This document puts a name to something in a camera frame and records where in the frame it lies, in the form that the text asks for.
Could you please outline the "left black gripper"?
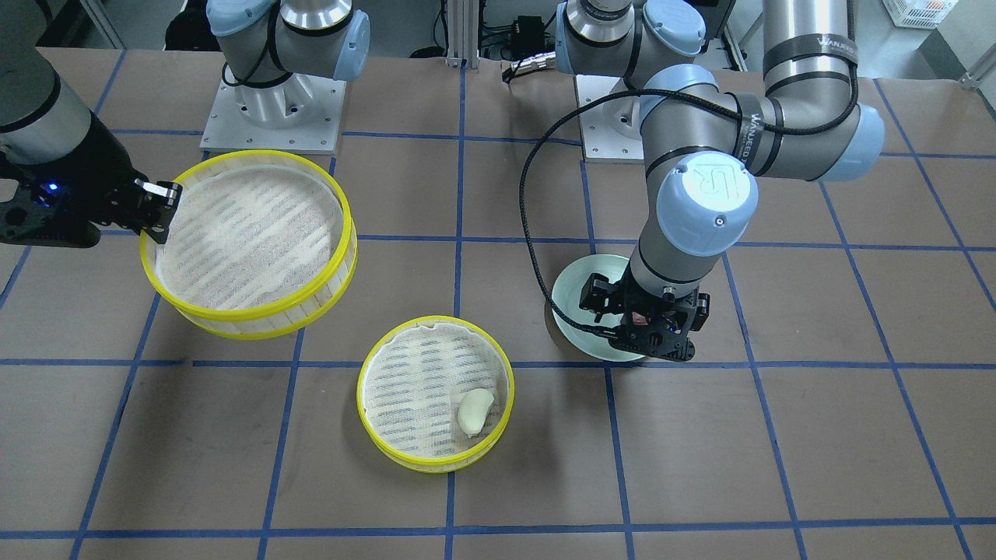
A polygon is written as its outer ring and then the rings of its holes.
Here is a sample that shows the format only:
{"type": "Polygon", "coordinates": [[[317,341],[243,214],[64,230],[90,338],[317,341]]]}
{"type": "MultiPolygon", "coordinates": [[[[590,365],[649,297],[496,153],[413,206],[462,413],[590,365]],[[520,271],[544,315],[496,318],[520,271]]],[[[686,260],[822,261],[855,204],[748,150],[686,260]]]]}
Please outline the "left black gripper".
{"type": "Polygon", "coordinates": [[[710,295],[694,289],[686,296],[676,297],[675,292],[666,288],[665,294],[654,296],[637,283],[630,271],[615,282],[593,273],[580,291],[579,306],[594,313],[597,323],[606,314],[620,315],[618,326],[583,327],[584,332],[607,339],[609,346],[647,357],[688,362],[695,355],[688,333],[699,331],[707,322],[710,295]],[[650,325],[631,324],[633,311],[647,316],[650,325]]]}

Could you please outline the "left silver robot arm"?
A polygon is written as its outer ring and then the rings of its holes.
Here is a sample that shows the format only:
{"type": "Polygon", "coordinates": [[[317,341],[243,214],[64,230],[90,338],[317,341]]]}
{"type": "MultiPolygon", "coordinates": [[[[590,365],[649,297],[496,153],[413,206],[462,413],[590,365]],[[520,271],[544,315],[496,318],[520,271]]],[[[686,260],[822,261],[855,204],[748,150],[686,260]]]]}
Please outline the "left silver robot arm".
{"type": "Polygon", "coordinates": [[[707,25],[686,1],[566,1],[556,14],[557,68],[620,81],[633,96],[648,217],[630,258],[585,257],[552,291],[563,336],[600,359],[686,362],[707,321],[700,283],[743,237],[758,177],[856,180],[885,142],[878,111],[858,102],[850,1],[763,4],[764,92],[723,92],[694,63],[707,25]]]}

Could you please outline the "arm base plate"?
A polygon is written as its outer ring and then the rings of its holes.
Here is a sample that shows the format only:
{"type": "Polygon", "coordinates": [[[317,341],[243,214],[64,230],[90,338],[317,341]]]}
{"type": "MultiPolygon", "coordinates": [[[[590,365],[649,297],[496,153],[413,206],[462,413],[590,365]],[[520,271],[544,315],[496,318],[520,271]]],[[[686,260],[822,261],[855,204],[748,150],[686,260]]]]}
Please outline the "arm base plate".
{"type": "Polygon", "coordinates": [[[346,82],[301,74],[267,89],[220,84],[200,148],[214,153],[274,149],[333,156],[345,92],[346,82]]]}
{"type": "MultiPolygon", "coordinates": [[[[626,91],[621,78],[576,75],[577,105],[582,107],[610,93],[626,91]]],[[[610,100],[579,116],[584,159],[588,163],[643,163],[643,139],[637,128],[640,99],[610,100]]]]}

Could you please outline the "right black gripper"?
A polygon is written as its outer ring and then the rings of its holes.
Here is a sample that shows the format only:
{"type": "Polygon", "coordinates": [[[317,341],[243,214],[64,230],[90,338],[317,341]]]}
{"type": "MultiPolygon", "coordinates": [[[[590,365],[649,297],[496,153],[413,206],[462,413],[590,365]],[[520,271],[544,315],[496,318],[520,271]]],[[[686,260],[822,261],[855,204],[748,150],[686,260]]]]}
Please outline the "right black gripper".
{"type": "Polygon", "coordinates": [[[54,162],[15,164],[3,156],[2,177],[18,184],[1,209],[1,241],[14,245],[91,248],[102,237],[99,227],[110,224],[164,245],[184,192],[178,182],[148,182],[97,117],[54,162]]]}

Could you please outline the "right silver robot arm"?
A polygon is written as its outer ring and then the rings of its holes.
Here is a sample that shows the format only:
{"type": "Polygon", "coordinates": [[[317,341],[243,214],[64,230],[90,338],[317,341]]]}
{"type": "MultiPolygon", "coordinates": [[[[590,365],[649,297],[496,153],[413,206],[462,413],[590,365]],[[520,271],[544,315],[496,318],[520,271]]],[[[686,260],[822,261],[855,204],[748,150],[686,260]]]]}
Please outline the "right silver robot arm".
{"type": "MultiPolygon", "coordinates": [[[[349,82],[362,74],[370,18],[351,1],[205,1],[204,20],[226,58],[228,86],[277,91],[298,75],[349,82]]],[[[118,226],[165,244],[184,189],[152,182],[40,54],[45,1],[4,1],[2,177],[17,184],[2,203],[2,241],[91,248],[118,226]]]]}

